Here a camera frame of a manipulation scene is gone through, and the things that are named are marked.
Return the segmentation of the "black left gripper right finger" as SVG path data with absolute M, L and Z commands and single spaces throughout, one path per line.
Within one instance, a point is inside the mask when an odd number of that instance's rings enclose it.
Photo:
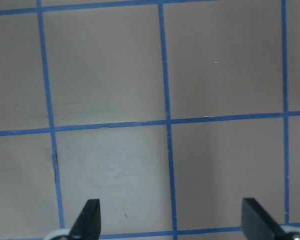
M 241 202 L 241 228 L 247 240 L 283 240 L 286 232 L 252 197 Z

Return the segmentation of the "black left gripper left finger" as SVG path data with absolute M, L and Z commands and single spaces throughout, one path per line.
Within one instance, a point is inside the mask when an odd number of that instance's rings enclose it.
M 99 238 L 101 234 L 99 199 L 89 199 L 68 233 L 69 238 Z

